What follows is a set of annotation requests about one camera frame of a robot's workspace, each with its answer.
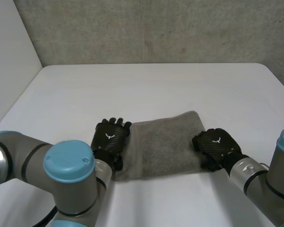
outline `gray wall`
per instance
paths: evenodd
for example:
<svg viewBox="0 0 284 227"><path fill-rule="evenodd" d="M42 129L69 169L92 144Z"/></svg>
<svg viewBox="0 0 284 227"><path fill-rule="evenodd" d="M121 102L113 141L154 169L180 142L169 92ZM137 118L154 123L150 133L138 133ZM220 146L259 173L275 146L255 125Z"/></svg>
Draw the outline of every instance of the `gray wall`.
<svg viewBox="0 0 284 227"><path fill-rule="evenodd" d="M43 66L258 62L284 84L284 0L14 0Z"/></svg>

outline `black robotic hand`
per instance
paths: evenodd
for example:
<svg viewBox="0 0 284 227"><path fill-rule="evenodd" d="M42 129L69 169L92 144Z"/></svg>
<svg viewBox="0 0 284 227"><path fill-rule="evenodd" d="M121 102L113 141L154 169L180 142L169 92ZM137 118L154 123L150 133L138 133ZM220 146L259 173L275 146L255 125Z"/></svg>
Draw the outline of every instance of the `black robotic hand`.
<svg viewBox="0 0 284 227"><path fill-rule="evenodd" d="M201 151L207 157L203 166L212 172L225 167L224 161L228 154L242 154L237 142L223 129L203 131L193 137L192 142L195 150Z"/></svg>
<svg viewBox="0 0 284 227"><path fill-rule="evenodd" d="M126 122L123 126L122 118L115 121L116 118L113 117L109 121L103 119L97 124L90 147L95 158L105 161L115 170L121 170L123 168L121 152L130 134L132 123Z"/></svg>

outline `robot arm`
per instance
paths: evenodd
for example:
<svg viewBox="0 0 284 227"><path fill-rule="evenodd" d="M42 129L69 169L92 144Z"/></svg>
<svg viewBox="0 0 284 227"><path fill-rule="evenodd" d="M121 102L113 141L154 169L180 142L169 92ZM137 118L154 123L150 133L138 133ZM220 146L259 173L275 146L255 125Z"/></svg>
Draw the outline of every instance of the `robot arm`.
<svg viewBox="0 0 284 227"><path fill-rule="evenodd" d="M206 165L211 171L225 168L231 180L264 215L276 227L284 227L284 130L269 170L243 155L235 140L222 129L201 133L193 138L193 144L207 156Z"/></svg>
<svg viewBox="0 0 284 227"><path fill-rule="evenodd" d="M91 147L67 140L56 145L19 132L0 132L0 184L17 178L50 192L58 213L52 227L93 227L110 183L130 122L103 120Z"/></svg>

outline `concrete wall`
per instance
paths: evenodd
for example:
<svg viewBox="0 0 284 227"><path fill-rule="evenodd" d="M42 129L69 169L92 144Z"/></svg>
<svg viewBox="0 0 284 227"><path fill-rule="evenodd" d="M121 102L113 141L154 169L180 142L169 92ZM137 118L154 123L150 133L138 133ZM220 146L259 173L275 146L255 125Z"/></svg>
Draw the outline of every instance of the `concrete wall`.
<svg viewBox="0 0 284 227"><path fill-rule="evenodd" d="M0 0L0 120L41 68L13 0Z"/></svg>
<svg viewBox="0 0 284 227"><path fill-rule="evenodd" d="M258 62L284 84L284 1L14 1L43 66Z"/></svg>

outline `black cable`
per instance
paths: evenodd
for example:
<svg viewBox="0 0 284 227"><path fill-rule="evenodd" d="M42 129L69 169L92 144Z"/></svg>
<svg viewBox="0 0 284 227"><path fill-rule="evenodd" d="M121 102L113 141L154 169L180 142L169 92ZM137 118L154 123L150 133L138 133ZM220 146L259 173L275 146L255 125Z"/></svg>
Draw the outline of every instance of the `black cable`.
<svg viewBox="0 0 284 227"><path fill-rule="evenodd" d="M51 212L49 212L48 215L45 216L44 219L42 219L41 221L39 221L37 224L35 224L33 227L45 227L56 215L56 213L58 212L57 207L55 206Z"/></svg>

